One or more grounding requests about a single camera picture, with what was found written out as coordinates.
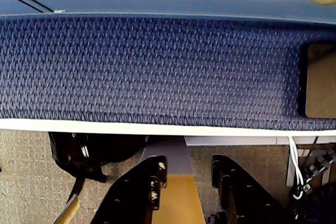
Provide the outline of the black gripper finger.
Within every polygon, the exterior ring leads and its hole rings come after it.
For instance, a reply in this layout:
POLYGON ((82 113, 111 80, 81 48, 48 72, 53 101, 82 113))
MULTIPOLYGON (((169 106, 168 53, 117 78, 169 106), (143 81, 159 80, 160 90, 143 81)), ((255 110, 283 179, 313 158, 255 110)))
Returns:
POLYGON ((167 158, 150 156, 112 184, 91 222, 151 223, 166 186, 167 158))
POLYGON ((237 223, 291 223, 286 209, 233 159, 215 154, 211 167, 220 206, 227 211, 232 198, 237 223))

